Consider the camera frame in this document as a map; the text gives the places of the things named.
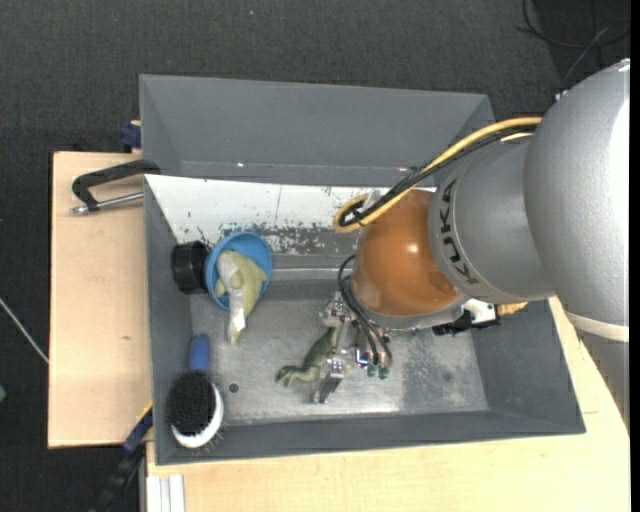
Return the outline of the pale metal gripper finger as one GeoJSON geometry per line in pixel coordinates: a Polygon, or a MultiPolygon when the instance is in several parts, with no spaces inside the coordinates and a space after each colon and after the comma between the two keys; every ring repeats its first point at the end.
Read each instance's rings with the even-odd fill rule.
{"type": "Polygon", "coordinates": [[[349,365],[344,359],[328,359],[323,365],[320,378],[312,394],[312,402],[324,404],[342,384],[349,365]]]}
{"type": "Polygon", "coordinates": [[[340,328],[348,320],[348,307],[341,295],[330,298],[319,313],[319,322],[326,328],[340,328]]]}

